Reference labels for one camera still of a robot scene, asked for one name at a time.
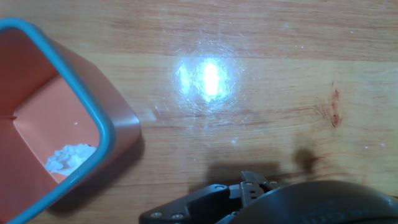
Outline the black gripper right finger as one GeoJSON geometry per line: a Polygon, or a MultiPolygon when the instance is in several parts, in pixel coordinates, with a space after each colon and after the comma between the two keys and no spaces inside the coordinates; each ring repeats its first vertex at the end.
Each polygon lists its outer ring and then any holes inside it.
{"type": "Polygon", "coordinates": [[[249,205],[260,196],[285,186],[281,180],[267,180],[260,172],[242,171],[241,177],[242,205],[249,205]]]}

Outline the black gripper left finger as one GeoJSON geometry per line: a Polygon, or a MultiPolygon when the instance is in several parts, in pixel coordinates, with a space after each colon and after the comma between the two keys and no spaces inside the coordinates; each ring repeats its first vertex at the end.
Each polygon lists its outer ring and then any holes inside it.
{"type": "Polygon", "coordinates": [[[139,224],[218,223],[241,208],[239,185],[213,184],[142,213],[139,224]]]}

